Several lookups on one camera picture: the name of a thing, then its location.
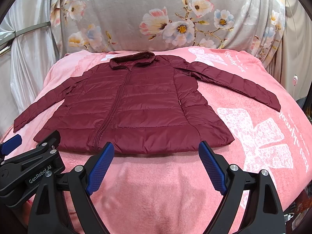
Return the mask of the white satin curtain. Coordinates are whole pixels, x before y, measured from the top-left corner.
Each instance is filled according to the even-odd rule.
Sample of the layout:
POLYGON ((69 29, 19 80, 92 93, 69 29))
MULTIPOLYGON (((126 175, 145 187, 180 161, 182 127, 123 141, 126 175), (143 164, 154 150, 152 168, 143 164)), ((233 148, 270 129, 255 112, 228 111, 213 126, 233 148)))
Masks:
POLYGON ((1 134, 34 102, 59 54, 51 0, 15 0, 1 22, 1 134))

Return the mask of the maroon puffer jacket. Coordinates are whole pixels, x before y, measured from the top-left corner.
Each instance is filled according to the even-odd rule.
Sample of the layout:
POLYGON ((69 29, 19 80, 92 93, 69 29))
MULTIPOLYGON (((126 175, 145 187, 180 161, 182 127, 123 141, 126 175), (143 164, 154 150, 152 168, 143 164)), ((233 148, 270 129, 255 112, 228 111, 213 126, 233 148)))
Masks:
POLYGON ((234 137, 198 91, 199 81, 281 109, 274 93, 248 79, 199 61, 140 52, 68 78, 21 113, 14 130, 59 103, 34 140, 58 131, 61 151, 97 153, 107 142, 123 154, 196 151, 202 141, 227 146, 234 137))

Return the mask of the grey floral bedding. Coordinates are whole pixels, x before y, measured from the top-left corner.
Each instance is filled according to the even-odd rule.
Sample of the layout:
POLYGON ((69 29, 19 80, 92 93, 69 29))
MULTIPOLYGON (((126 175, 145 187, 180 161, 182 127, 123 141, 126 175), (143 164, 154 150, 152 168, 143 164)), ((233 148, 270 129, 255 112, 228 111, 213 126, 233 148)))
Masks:
POLYGON ((61 56, 197 46, 246 51, 267 66, 285 29, 285 0, 51 0, 50 9, 61 56))

